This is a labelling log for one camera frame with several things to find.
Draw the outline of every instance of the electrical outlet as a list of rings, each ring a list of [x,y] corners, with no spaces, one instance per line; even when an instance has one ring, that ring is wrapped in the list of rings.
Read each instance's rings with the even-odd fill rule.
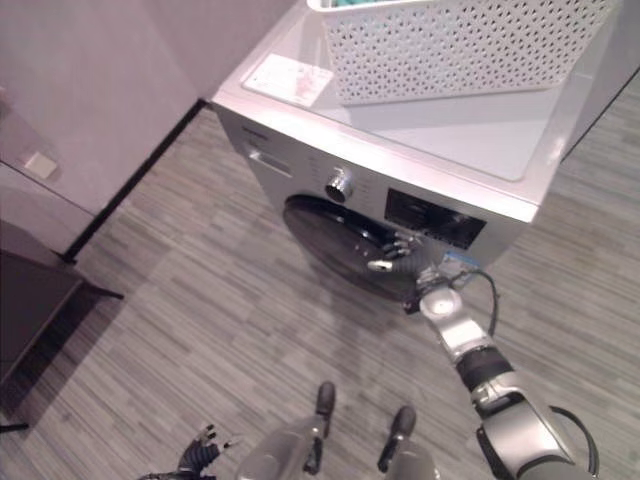
[[[58,164],[45,154],[36,152],[24,164],[24,168],[38,177],[46,180],[58,168]]]

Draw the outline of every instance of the control panel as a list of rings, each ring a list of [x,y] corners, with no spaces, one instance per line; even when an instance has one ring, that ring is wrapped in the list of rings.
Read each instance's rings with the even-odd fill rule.
[[[385,219],[457,248],[468,249],[486,225],[464,215],[392,188],[387,193]]]

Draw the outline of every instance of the silver washing machine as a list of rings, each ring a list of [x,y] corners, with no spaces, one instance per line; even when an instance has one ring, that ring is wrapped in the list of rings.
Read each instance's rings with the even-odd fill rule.
[[[346,107],[321,20],[301,2],[212,102],[302,246],[400,299],[412,279],[366,268],[395,232],[426,235],[434,260],[459,270],[490,264],[532,222],[564,155],[637,67],[640,9],[624,8],[557,88]]]

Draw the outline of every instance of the washing machine top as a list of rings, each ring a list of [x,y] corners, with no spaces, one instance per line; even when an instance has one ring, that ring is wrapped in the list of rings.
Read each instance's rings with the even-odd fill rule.
[[[555,88],[343,106],[321,18],[300,3],[213,101],[338,158],[527,220],[576,141],[613,26],[601,28]],[[505,196],[515,203],[505,207]]]

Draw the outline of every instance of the black table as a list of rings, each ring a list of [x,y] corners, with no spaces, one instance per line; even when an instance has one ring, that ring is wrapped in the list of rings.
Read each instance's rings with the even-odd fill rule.
[[[81,294],[124,298],[99,288],[30,234],[6,222],[0,224],[0,384],[60,311]],[[0,433],[27,428],[0,426]]]

